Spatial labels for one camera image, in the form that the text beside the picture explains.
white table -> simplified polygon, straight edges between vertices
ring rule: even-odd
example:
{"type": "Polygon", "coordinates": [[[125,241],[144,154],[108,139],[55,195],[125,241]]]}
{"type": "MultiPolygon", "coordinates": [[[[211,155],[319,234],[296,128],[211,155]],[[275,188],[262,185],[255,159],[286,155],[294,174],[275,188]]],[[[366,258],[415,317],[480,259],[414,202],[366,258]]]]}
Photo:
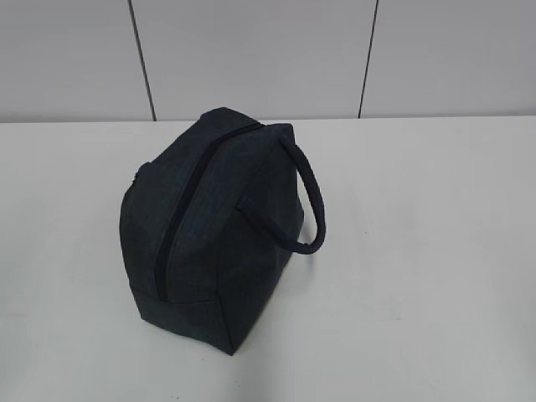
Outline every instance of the white table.
{"type": "Polygon", "coordinates": [[[190,123],[0,125],[0,400],[534,402],[536,118],[293,124],[327,241],[232,358],[142,321],[122,264],[190,123]]]}

zipper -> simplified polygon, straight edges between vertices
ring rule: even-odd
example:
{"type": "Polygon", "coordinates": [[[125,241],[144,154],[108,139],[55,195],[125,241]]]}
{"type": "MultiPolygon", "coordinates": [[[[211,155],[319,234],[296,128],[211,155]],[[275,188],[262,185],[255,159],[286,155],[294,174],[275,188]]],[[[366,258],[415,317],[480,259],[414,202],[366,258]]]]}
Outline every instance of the zipper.
{"type": "Polygon", "coordinates": [[[205,149],[203,155],[198,160],[197,165],[193,169],[186,186],[184,187],[183,195],[178,200],[177,206],[173,211],[173,215],[169,226],[166,229],[162,243],[160,244],[160,249],[158,250],[157,258],[155,260],[154,266],[154,279],[157,285],[157,294],[158,298],[161,301],[167,301],[168,299],[168,289],[166,287],[166,275],[167,275],[167,266],[169,260],[169,254],[173,245],[173,240],[175,239],[175,234],[177,233],[178,227],[183,221],[184,215],[188,209],[188,206],[192,202],[192,198],[195,194],[201,179],[203,178],[204,172],[207,170],[207,166],[212,160],[214,154],[224,145],[225,142],[239,136],[240,134],[245,134],[246,132],[259,130],[265,125],[262,123],[255,123],[249,126],[239,128],[224,134],[217,140],[211,142],[209,146],[205,149]]]}

bag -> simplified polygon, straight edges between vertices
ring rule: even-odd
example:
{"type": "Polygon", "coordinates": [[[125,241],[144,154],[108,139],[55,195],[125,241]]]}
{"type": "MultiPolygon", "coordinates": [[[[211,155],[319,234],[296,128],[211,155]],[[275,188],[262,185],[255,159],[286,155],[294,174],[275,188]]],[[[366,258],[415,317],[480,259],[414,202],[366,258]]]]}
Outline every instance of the bag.
{"type": "Polygon", "coordinates": [[[324,205],[290,124],[227,108],[201,115],[139,168],[121,203],[121,251],[143,320],[233,354],[292,252],[317,251],[324,205]],[[317,221],[297,242],[296,168],[317,221]]]}

rounded handle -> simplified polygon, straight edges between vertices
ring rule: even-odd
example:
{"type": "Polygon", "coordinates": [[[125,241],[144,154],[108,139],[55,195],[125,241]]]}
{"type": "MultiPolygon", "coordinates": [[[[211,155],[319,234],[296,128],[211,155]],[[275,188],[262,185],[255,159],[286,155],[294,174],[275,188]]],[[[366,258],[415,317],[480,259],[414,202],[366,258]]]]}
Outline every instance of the rounded handle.
{"type": "Polygon", "coordinates": [[[297,171],[305,186],[305,190],[307,191],[307,197],[309,198],[312,212],[317,222],[317,235],[315,240],[311,242],[311,244],[304,244],[294,240],[281,229],[270,216],[260,211],[255,203],[248,197],[243,197],[239,201],[237,207],[250,221],[262,226],[276,244],[283,249],[298,254],[312,254],[320,249],[326,238],[326,217],[322,194],[320,193],[320,188],[318,187],[315,175],[312,172],[311,165],[309,164],[309,161],[307,161],[307,157],[303,151],[298,145],[286,137],[281,137],[280,143],[296,165],[297,171]]]}

gray wall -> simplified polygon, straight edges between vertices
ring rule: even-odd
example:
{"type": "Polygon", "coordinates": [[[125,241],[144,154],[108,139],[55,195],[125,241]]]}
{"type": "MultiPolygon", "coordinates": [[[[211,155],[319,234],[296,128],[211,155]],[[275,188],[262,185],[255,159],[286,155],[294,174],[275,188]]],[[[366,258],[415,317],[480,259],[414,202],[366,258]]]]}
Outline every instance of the gray wall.
{"type": "MultiPolygon", "coordinates": [[[[158,120],[536,112],[529,0],[133,0],[158,120]]],[[[147,121],[127,0],[4,0],[0,122],[147,121]]]]}

